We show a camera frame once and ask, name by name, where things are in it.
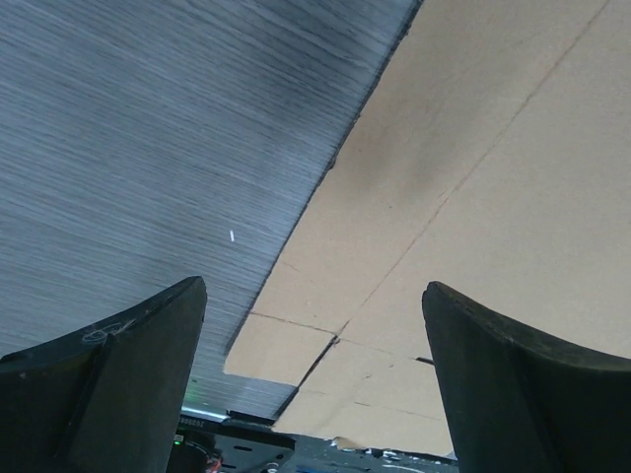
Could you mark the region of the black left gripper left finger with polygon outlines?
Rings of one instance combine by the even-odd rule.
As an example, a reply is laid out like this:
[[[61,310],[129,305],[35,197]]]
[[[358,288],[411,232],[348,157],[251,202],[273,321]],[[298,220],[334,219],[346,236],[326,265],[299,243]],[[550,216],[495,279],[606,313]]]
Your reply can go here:
[[[1,359],[4,472],[164,472],[206,309],[188,277]]]

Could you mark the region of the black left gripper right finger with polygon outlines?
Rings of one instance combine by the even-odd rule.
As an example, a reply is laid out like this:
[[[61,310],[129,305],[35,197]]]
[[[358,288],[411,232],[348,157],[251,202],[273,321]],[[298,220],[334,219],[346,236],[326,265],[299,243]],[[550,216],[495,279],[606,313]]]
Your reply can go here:
[[[422,311],[462,472],[627,472],[630,362],[432,282]]]

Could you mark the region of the brown cardboard box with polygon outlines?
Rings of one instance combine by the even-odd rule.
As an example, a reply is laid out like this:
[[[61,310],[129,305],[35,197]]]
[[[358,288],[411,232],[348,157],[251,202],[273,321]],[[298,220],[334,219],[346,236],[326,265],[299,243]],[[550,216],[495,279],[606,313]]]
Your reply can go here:
[[[225,362],[274,430],[448,453],[421,296],[630,354],[630,5],[426,1]]]

